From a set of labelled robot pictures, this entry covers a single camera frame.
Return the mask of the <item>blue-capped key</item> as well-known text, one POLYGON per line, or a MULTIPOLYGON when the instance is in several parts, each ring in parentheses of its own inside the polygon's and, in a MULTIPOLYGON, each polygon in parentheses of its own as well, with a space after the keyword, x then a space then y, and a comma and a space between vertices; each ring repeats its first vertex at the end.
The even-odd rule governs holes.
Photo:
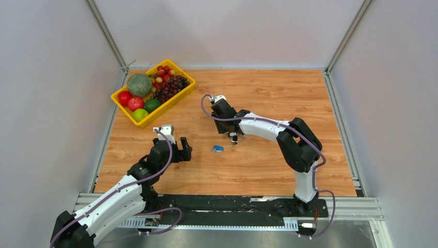
POLYGON ((222 152, 224 152, 224 147, 219 146, 219 145, 214 145, 212 147, 212 152, 213 153, 222 153, 222 152))

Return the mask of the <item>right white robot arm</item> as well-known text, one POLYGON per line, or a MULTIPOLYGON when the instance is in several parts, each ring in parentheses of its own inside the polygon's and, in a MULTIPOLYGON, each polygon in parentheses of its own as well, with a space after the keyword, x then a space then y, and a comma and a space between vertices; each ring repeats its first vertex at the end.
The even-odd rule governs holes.
POLYGON ((211 118, 220 134, 226 134, 232 146, 246 135, 258 136, 279 145, 286 163, 295 171, 295 209, 300 215, 309 215, 316 208, 316 168, 322 155, 322 144, 306 122, 296 117, 280 121, 258 116, 248 110, 237 112, 222 95, 209 98, 211 118))

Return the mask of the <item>silver keyring with keys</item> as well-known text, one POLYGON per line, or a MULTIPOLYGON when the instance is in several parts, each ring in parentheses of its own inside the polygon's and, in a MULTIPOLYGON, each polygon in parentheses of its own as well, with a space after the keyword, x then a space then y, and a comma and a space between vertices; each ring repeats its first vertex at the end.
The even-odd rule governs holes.
POLYGON ((227 138, 230 141, 230 145, 232 148, 235 148, 235 146, 244 140, 244 134, 236 133, 236 132, 228 132, 227 138))

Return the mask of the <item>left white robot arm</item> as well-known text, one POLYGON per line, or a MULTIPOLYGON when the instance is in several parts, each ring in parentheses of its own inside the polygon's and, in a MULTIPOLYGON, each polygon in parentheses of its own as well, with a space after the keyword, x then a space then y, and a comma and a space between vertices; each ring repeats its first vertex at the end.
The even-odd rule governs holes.
POLYGON ((50 247, 96 247, 100 241, 127 218, 144 212, 154 213, 158 207, 153 184, 171 163, 191 160, 192 147, 186 137, 167 141, 162 136, 153 140, 149 154, 135 163, 105 194, 86 207, 62 212, 55 221, 50 247))

